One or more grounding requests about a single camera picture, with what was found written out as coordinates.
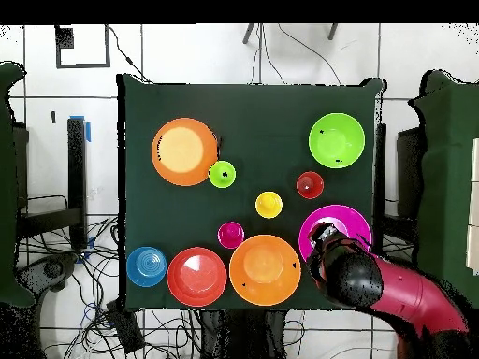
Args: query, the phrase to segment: chair leg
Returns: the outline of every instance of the chair leg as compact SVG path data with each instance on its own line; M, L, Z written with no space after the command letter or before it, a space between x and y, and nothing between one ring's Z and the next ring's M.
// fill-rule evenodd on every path
M246 44L250 39L251 32L253 31L254 23L248 23L248 29L246 29L246 33L243 38L243 44Z
M333 23L331 26L331 30L329 31L329 36L327 37L328 40L332 40L334 38L334 34L336 33L336 28L338 27L337 23Z

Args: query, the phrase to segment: small red bowl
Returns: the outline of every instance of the small red bowl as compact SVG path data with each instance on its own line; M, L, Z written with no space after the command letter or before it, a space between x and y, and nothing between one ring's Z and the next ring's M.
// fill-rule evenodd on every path
M325 184L323 178L316 172L305 172L299 176L296 189L299 195L306 199L317 198L323 192Z

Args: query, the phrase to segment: small pink bowl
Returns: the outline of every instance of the small pink bowl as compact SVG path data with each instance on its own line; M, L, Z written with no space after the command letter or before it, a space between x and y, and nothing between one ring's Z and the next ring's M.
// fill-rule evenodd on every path
M244 240L244 230L236 222L226 222L218 230L218 241L225 248L235 249Z

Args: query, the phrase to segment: lime green bowl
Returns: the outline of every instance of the lime green bowl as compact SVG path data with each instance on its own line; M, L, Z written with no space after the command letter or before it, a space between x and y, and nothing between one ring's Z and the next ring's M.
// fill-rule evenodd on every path
M355 118L347 114L327 114L310 131L311 154L319 164L328 168L351 165L363 149L363 128Z
M208 171L208 177L214 187L225 189L233 184L236 178L235 167L228 161L217 161Z

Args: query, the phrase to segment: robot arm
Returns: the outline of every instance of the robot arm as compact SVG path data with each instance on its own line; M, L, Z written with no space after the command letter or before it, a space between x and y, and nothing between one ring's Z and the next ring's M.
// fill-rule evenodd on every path
M427 345L423 357L471 357L466 320L436 283L371 254L332 223L319 224L310 240L314 250L307 260L309 270L320 291L338 307L383 313L407 323L416 345Z

